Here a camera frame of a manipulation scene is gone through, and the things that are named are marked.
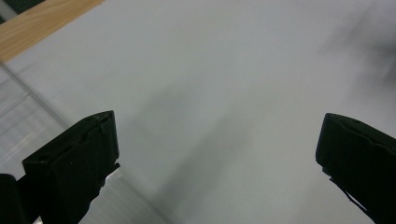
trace white table surface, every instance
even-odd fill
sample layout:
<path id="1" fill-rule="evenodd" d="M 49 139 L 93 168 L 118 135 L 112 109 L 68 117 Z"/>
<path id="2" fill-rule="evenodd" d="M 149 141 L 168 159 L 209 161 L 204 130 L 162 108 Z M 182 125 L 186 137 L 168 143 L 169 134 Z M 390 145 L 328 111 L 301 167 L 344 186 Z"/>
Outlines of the white table surface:
<path id="1" fill-rule="evenodd" d="M 70 124 L 114 110 L 125 175 L 176 224 L 373 223 L 315 161 L 326 112 L 396 136 L 371 2 L 106 0 L 8 65 Z"/>

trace wooden surface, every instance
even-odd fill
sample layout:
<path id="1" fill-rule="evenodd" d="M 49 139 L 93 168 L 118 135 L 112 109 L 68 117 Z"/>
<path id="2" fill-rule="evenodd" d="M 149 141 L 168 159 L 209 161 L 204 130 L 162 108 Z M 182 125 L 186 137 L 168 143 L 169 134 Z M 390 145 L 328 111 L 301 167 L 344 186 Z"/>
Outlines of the wooden surface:
<path id="1" fill-rule="evenodd" d="M 0 25 L 0 62 L 6 62 L 104 0 L 47 0 Z"/>

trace table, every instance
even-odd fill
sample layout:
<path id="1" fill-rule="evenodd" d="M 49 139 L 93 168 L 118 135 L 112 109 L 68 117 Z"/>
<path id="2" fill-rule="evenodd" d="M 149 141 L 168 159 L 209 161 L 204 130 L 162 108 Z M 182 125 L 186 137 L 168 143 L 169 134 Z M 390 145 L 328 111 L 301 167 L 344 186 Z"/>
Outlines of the table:
<path id="1" fill-rule="evenodd" d="M 107 0 L 8 65 L 70 124 L 113 109 L 174 223 L 373 223 L 315 162 L 326 112 L 396 136 L 390 56 L 348 32 L 370 4 Z"/>

